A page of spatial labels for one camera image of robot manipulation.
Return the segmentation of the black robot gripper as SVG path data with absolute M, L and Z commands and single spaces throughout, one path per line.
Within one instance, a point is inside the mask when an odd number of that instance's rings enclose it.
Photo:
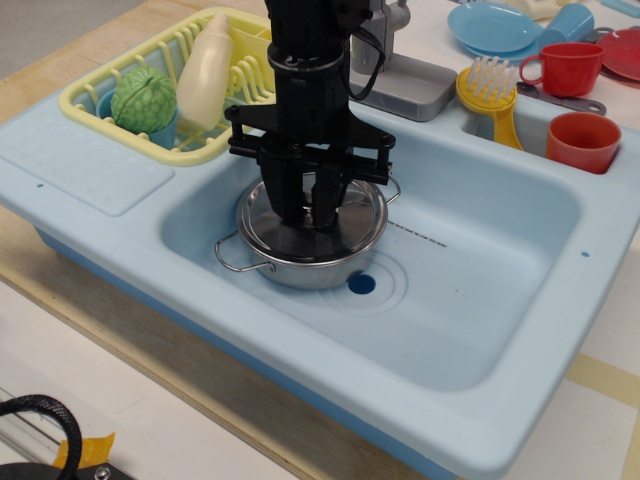
M 377 184 L 389 180 L 389 152 L 395 137 L 357 118 L 349 108 L 349 46 L 339 44 L 323 55 L 296 57 L 271 44 L 267 59 L 274 70 L 276 96 L 273 104 L 228 108 L 231 151 L 256 158 L 258 140 L 242 132 L 247 126 L 282 139 L 300 156 L 312 144 L 328 145 L 344 153 L 309 153 L 307 163 L 340 166 L 353 179 Z M 304 216 L 303 173 L 290 157 L 261 150 L 257 160 L 261 178 L 274 213 L 286 224 L 298 225 Z M 312 187 L 314 227 L 331 228 L 351 179 L 341 168 L 322 167 Z

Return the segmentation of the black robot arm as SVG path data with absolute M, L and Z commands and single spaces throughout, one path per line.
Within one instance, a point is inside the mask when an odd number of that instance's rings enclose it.
M 363 29 L 367 1 L 269 1 L 274 70 L 271 105 L 230 107 L 232 153 L 253 158 L 273 211 L 299 225 L 306 215 L 317 230 L 331 228 L 354 180 L 389 180 L 393 135 L 360 119 L 350 100 L 368 95 L 350 87 L 350 40 L 383 48 Z

